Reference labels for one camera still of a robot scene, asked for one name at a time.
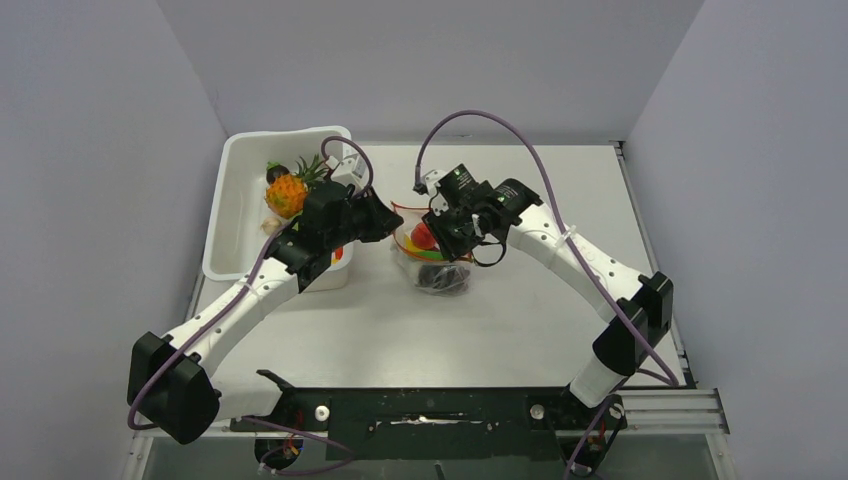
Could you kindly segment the orange toy peach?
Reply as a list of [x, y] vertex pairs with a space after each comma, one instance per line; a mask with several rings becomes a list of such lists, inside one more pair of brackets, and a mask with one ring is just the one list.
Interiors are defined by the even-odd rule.
[[412, 229], [409, 237], [411, 245], [418, 250], [433, 250], [437, 247], [437, 241], [423, 222]]

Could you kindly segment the yellow toy banana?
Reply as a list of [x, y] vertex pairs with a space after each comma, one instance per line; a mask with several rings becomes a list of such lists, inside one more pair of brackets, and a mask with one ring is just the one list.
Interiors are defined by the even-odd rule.
[[413, 258], [416, 258], [414, 256], [415, 252], [425, 251], [424, 249], [420, 249], [417, 246], [415, 246], [409, 238], [406, 238], [402, 242], [402, 244], [400, 245], [400, 249], [403, 250], [408, 256], [413, 257]]

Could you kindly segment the purple toy grape bunch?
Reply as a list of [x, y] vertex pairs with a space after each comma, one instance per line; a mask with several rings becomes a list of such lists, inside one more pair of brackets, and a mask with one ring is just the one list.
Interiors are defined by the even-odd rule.
[[425, 263], [418, 270], [414, 285], [431, 295], [456, 296], [469, 287], [471, 270], [455, 263]]

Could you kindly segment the clear zip top bag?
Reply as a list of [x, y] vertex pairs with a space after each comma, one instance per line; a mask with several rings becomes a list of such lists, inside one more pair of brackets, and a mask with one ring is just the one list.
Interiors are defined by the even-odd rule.
[[423, 222], [426, 208], [391, 203], [403, 223], [394, 230], [390, 250], [411, 285], [429, 295], [455, 297], [467, 292], [472, 273], [470, 255], [447, 260]]

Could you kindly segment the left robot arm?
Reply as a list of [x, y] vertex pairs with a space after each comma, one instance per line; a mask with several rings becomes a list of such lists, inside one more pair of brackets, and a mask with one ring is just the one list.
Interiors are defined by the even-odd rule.
[[213, 377], [231, 350], [285, 302], [303, 293], [351, 242], [380, 242], [403, 223], [373, 188], [357, 193], [336, 182], [307, 195], [302, 212], [271, 234], [254, 266], [193, 319], [158, 336], [148, 332], [132, 347], [127, 423], [159, 428], [180, 444], [198, 439], [213, 423], [269, 415], [284, 383], [249, 390]]

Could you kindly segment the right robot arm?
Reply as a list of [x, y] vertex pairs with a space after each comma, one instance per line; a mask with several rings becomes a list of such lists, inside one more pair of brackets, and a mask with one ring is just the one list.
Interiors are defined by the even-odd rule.
[[459, 165], [429, 172], [419, 189], [433, 202], [423, 222], [446, 258], [465, 256], [493, 237], [566, 282], [606, 323], [562, 400], [568, 422], [590, 425], [601, 415], [607, 396], [634, 375], [667, 336], [671, 280], [660, 272], [647, 276], [574, 231], [560, 229], [540, 196], [516, 179], [492, 186], [476, 181]]

